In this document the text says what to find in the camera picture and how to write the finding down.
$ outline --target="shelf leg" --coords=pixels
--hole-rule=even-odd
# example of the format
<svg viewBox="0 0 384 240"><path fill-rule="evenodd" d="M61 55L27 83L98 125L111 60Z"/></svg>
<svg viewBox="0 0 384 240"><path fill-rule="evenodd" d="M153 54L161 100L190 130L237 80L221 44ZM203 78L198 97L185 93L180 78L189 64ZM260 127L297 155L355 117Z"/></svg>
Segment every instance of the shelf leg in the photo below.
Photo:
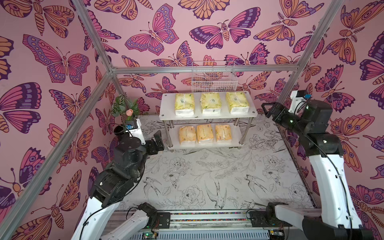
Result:
<svg viewBox="0 0 384 240"><path fill-rule="evenodd" d="M173 144L172 144L172 140L170 139L170 136L169 136L169 132L168 132L168 128L167 128L167 123L165 121L163 121L163 124L164 124L164 127L166 129L168 148L172 148Z"/></svg>
<svg viewBox="0 0 384 240"><path fill-rule="evenodd" d="M233 124L234 126L239 125L239 119L240 119L240 118L236 118L236 119L235 119L235 122L234 122L234 124Z"/></svg>
<svg viewBox="0 0 384 240"><path fill-rule="evenodd" d="M250 126L251 126L252 120L253 120L253 118L248 118L247 128L245 129L244 134L243 134L243 136L241 137L241 139L239 141L240 145L244 145L244 140L245 140L245 137L247 136L247 133L248 133L248 130L249 130Z"/></svg>

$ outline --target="black pot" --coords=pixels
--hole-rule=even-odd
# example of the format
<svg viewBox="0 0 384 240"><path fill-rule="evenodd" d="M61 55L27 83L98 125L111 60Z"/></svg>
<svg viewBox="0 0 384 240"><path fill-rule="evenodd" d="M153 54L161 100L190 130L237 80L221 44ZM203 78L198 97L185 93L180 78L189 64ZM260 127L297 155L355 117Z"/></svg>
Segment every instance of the black pot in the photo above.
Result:
<svg viewBox="0 0 384 240"><path fill-rule="evenodd" d="M115 127L115 129L113 130L113 133L117 136L117 138L120 141L122 139L123 135L125 134L125 129L119 125L119 126Z"/></svg>

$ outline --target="shelf board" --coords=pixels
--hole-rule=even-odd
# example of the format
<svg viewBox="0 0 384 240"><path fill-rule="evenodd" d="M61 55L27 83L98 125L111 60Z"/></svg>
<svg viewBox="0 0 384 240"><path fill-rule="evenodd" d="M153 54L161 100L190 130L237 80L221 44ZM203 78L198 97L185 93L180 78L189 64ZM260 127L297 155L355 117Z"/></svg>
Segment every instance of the shelf board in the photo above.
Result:
<svg viewBox="0 0 384 240"><path fill-rule="evenodd" d="M239 126L234 126L233 122L226 122L231 127L232 141L231 142L216 142L215 125L219 123L211 123L212 130L214 131L214 141L211 143L198 143L180 145L179 129L181 126L194 126L197 130L197 125L201 124L175 124L174 128L169 128L169 136L172 140L173 147L169 149L190 149L190 148L214 148L214 147L239 147L241 139L241 132Z"/></svg>
<svg viewBox="0 0 384 240"><path fill-rule="evenodd" d="M227 101L225 100L226 92L219 92L221 99L221 112L215 114L202 114L200 97L201 93L193 93L195 97L195 114L191 116L177 116L175 114L175 96L176 93L163 94L160 107L160 120L188 120L188 119L217 119L217 118L252 118L257 117L257 110L253 104L249 92L244 91L249 103L249 111L246 114L230 114Z"/></svg>

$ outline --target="yellow tissue package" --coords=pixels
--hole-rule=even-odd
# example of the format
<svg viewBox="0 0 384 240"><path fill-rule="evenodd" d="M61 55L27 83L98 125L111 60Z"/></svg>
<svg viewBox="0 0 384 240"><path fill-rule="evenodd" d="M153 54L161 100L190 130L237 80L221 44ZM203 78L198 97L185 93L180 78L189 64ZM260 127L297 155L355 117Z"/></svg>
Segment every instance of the yellow tissue package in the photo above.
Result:
<svg viewBox="0 0 384 240"><path fill-rule="evenodd" d="M196 131L193 126L181 126L179 129L180 145L196 142Z"/></svg>
<svg viewBox="0 0 384 240"><path fill-rule="evenodd" d="M197 142L207 143L213 142L214 133L210 124L197 125Z"/></svg>
<svg viewBox="0 0 384 240"><path fill-rule="evenodd" d="M216 124L216 141L232 142L231 127L228 124Z"/></svg>
<svg viewBox="0 0 384 240"><path fill-rule="evenodd" d="M175 114L178 116L190 116L195 114L195 98L193 93L176 94Z"/></svg>
<svg viewBox="0 0 384 240"><path fill-rule="evenodd" d="M249 103L244 92L227 92L225 99L231 114L245 114L249 111Z"/></svg>
<svg viewBox="0 0 384 240"><path fill-rule="evenodd" d="M203 114L221 112L221 99L218 92L202 93L200 104Z"/></svg>

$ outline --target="wire basket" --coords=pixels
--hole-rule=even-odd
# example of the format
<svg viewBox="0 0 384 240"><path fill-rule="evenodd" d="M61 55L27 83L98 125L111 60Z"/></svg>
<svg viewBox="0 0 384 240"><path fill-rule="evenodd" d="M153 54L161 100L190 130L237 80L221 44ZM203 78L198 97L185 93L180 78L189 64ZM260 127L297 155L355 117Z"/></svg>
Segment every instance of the wire basket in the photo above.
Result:
<svg viewBox="0 0 384 240"><path fill-rule="evenodd" d="M216 64L222 64L222 72L214 69ZM192 92L223 92L235 91L237 79L234 66L225 66L226 61L195 61L192 66Z"/></svg>

